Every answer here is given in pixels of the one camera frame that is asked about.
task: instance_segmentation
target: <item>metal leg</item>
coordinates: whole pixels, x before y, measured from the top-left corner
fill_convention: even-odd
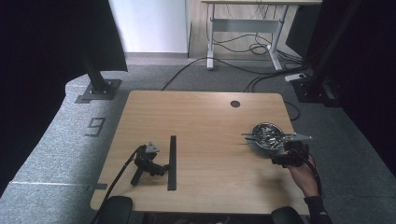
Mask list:
[[[209,44],[207,46],[207,70],[213,69],[213,55],[214,55],[213,26],[215,23],[215,4],[210,4],[210,5],[212,7],[212,16],[210,17]]]
[[[271,59],[274,63],[274,67],[276,70],[282,70],[282,66],[280,65],[279,59],[277,58],[276,54],[276,45],[279,41],[280,32],[282,31],[283,23],[285,23],[286,14],[288,13],[288,5],[283,6],[283,14],[282,17],[279,19],[279,24],[276,28],[276,32],[274,33],[274,39],[271,45],[268,45],[268,51],[270,53]]]

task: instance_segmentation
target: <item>white wall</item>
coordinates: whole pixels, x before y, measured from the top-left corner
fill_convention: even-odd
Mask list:
[[[124,52],[188,52],[186,0],[109,0]]]

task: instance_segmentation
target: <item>black curtain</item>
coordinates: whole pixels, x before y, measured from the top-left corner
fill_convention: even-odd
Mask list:
[[[0,194],[59,110],[65,84],[87,74],[81,48],[98,71],[127,71],[107,0],[0,3]]]

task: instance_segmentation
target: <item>desk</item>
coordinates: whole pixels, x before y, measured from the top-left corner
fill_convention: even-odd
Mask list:
[[[201,2],[211,5],[209,44],[207,50],[207,69],[213,69],[214,32],[239,32],[239,33],[273,33],[274,39],[268,45],[268,52],[276,70],[281,70],[279,59],[276,54],[276,45],[288,13],[289,5],[319,5],[322,0],[202,0]],[[283,13],[278,21],[274,20],[235,20],[235,19],[216,19],[216,4],[235,4],[235,5],[284,5]]]
[[[133,151],[149,141],[160,150],[154,162],[167,164],[170,136],[176,135],[177,190],[167,190],[167,174],[144,173],[132,187],[131,163],[111,195],[131,197],[135,211],[271,214],[290,205],[307,215],[289,171],[255,154],[241,135],[261,122],[293,133],[279,94],[132,91],[98,183],[108,188]],[[105,195],[97,189],[91,207],[98,209]]]

